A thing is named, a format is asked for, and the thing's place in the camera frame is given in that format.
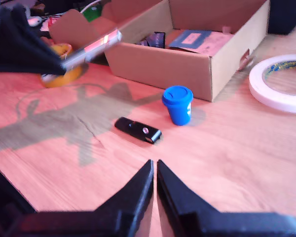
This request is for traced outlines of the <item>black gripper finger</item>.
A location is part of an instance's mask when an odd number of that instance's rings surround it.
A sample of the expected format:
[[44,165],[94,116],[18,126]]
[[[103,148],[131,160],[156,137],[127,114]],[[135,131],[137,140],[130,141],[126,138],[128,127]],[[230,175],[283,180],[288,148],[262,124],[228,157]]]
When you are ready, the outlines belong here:
[[21,5],[0,7],[0,72],[66,72],[61,58],[33,32]]
[[153,161],[148,160],[120,189],[95,210],[96,237],[134,237],[153,194]]
[[192,191],[162,160],[157,162],[157,192],[177,237],[203,237],[202,215],[218,211]]

